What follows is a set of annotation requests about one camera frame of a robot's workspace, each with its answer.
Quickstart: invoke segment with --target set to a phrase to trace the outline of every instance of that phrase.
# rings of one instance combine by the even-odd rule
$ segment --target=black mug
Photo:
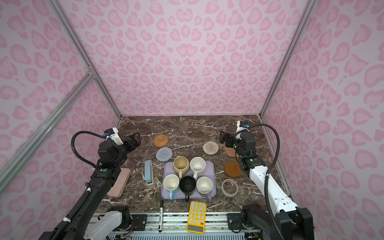
[[[189,195],[195,190],[196,188],[196,180],[193,177],[186,176],[183,177],[180,180],[180,190],[185,193],[185,201],[189,201]]]

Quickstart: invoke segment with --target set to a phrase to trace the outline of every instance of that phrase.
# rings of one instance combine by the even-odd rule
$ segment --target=mug
[[[196,188],[196,180],[193,177],[186,176],[180,180],[180,190],[185,193],[185,201],[189,201],[189,196]]]
[[[196,188],[202,197],[206,197],[209,202],[212,202],[210,192],[212,191],[213,183],[209,177],[200,177],[196,182]]]
[[[163,186],[169,191],[169,199],[172,200],[175,192],[179,190],[180,180],[175,174],[169,174],[163,180]]]
[[[197,178],[202,176],[205,172],[205,160],[202,157],[194,157],[191,160],[190,168],[193,171],[193,178],[197,180]]]
[[[178,156],[173,161],[173,170],[179,176],[179,179],[183,177],[189,171],[189,161],[186,157]]]

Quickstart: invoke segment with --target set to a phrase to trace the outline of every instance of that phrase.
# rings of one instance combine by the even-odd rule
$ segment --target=gray knitted coaster
[[[203,146],[203,150],[206,154],[213,155],[218,151],[218,145],[215,142],[206,142]]]
[[[172,150],[169,147],[160,148],[156,153],[156,159],[166,162],[172,157]]]

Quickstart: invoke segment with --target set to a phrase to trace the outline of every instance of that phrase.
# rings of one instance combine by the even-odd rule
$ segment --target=woven coaster
[[[166,162],[172,157],[172,150],[169,147],[160,148],[156,153],[156,159]]]
[[[168,143],[168,137],[164,134],[158,135],[153,139],[153,144],[156,147],[164,147]]]
[[[218,145],[215,142],[209,141],[203,145],[203,150],[206,154],[213,155],[218,151]]]

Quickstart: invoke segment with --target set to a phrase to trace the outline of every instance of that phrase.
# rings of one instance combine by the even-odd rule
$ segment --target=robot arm
[[[268,174],[268,167],[256,153],[255,135],[249,131],[249,128],[251,126],[248,122],[237,121],[236,134],[220,132],[220,143],[235,149],[240,156],[237,161],[241,170],[257,185],[266,197],[266,201],[269,199],[266,204],[269,204],[272,213],[265,212],[257,204],[244,206],[242,222],[262,229],[272,240],[314,240],[311,213],[306,208],[299,208]],[[267,175],[268,186],[265,187]]]
[[[112,207],[92,229],[86,229],[99,203],[116,182],[128,153],[141,144],[139,132],[124,142],[116,128],[106,130],[104,135],[107,139],[99,145],[100,159],[89,183],[86,183],[86,191],[63,221],[53,231],[44,232],[39,240],[102,240],[115,228],[126,230],[130,227],[128,207]]]

